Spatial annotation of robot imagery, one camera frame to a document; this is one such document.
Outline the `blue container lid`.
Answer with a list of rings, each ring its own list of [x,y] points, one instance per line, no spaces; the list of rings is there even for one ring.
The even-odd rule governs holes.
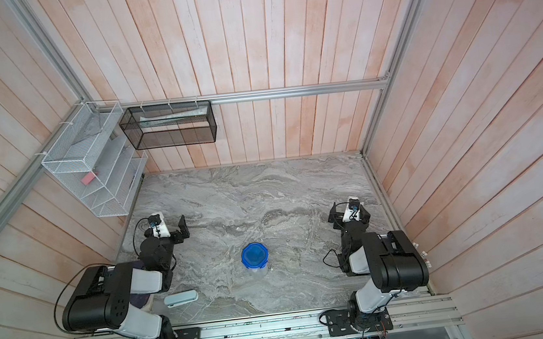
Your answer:
[[[269,251],[265,245],[253,242],[248,244],[241,253],[241,262],[246,267],[258,267],[268,263]]]

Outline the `clear plastic container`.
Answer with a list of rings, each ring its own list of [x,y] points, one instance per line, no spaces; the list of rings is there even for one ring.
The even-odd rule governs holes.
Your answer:
[[[267,263],[264,263],[263,265],[260,265],[258,267],[246,267],[246,273],[249,275],[251,279],[259,280],[264,278],[268,274],[269,265]]]

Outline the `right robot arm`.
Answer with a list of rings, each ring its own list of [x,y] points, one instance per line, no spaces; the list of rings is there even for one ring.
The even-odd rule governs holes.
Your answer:
[[[341,232],[337,268],[345,275],[368,275],[344,310],[326,311],[330,335],[342,336],[392,328],[386,311],[391,300],[429,283],[429,264],[401,230],[377,234],[368,230],[371,215],[358,198],[333,204],[328,222]]]

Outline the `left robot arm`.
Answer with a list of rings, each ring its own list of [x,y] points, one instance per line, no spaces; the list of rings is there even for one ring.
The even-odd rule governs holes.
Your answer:
[[[169,317],[136,307],[134,295],[168,292],[177,259],[174,247],[190,237],[185,217],[169,230],[161,213],[147,218],[149,229],[137,252],[137,262],[92,264],[81,277],[66,307],[62,332],[75,335],[106,331],[128,339],[199,339],[200,329],[174,329]]]

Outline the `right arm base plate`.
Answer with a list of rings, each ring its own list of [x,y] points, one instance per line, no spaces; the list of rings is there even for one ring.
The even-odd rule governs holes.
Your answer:
[[[372,331],[384,332],[394,329],[392,320],[386,309],[379,309],[373,313],[362,313],[356,310],[330,309],[319,315],[319,322],[326,326],[332,337],[370,333]]]

